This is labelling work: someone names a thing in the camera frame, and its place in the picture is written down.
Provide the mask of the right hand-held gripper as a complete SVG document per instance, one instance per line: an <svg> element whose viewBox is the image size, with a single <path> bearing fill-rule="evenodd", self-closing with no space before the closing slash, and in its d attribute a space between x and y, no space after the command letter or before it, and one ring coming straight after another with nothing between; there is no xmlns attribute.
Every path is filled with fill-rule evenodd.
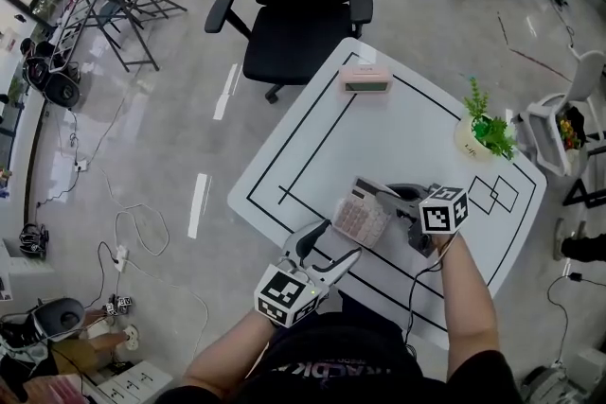
<svg viewBox="0 0 606 404"><path fill-rule="evenodd" d="M393 194L377 194L385 213L409 222L409 246L428 258L434 252L432 236L455 234L470 215L468 192L464 188L419 184L389 184Z"/></svg>

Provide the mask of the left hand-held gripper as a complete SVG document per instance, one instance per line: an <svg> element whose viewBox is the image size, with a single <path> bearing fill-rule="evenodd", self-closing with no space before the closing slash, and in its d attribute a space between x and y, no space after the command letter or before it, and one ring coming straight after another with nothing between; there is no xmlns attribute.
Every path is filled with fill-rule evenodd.
<svg viewBox="0 0 606 404"><path fill-rule="evenodd" d="M292 327L315 312L337 283L359 260L361 249L351 250L327 267L305 265L317 240L330 227L320 220L291 236L276 264L270 264L254 292L255 310L274 325Z"/></svg>

